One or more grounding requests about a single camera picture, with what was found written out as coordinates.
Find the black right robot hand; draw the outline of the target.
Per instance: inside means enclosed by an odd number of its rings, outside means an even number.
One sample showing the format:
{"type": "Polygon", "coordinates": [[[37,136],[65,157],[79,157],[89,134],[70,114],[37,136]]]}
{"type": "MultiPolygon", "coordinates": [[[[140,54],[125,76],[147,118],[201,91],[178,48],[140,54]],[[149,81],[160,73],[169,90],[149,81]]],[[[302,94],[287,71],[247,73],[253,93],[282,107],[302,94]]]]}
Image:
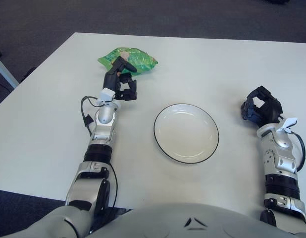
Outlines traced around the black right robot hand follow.
{"type": "Polygon", "coordinates": [[[279,123],[279,117],[283,113],[280,102],[263,86],[253,90],[241,105],[241,115],[244,120],[255,123],[262,127],[270,123],[279,123]],[[264,103],[258,107],[254,104],[254,98],[264,103]]]}

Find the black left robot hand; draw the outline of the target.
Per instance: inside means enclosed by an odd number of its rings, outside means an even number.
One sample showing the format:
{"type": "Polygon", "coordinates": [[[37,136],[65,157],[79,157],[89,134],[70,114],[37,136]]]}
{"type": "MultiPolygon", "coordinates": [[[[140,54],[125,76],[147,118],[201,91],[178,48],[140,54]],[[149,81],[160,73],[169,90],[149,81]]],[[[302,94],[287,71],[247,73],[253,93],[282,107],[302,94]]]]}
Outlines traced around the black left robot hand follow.
{"type": "Polygon", "coordinates": [[[137,81],[132,79],[131,72],[137,72],[137,69],[124,58],[118,57],[104,76],[103,89],[113,91],[113,99],[136,100],[137,81]]]}

